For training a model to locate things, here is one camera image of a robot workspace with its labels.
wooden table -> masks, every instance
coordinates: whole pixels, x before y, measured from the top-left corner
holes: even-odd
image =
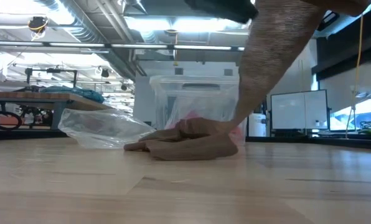
[[[51,126],[51,129],[53,130],[58,129],[61,114],[65,108],[85,111],[106,110],[112,108],[69,93],[0,92],[0,101],[54,110]]]
[[[165,162],[73,139],[0,141],[0,224],[371,224],[371,150],[248,143]]]

